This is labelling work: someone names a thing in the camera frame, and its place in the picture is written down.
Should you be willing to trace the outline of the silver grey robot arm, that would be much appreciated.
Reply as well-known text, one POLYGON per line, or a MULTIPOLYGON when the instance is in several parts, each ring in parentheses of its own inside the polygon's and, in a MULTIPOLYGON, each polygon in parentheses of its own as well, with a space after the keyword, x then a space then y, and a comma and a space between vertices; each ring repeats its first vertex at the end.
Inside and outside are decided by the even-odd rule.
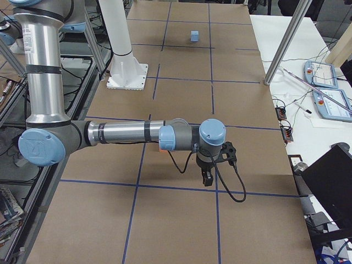
POLYGON ((217 119, 199 126, 177 118, 140 122, 74 121, 64 109, 59 31, 85 22, 84 1, 12 1, 22 28, 31 114, 19 138, 22 156, 45 167, 73 152, 97 144, 157 143, 161 150, 196 154, 203 184, 221 158, 226 128, 217 119))

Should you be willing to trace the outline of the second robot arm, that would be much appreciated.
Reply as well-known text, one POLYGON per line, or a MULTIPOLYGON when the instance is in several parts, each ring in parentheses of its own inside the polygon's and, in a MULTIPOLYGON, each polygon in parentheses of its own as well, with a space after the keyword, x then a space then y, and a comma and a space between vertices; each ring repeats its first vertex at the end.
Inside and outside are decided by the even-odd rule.
POLYGON ((22 39, 22 28, 16 18, 1 16, 1 40, 7 45, 11 46, 17 39, 22 39))

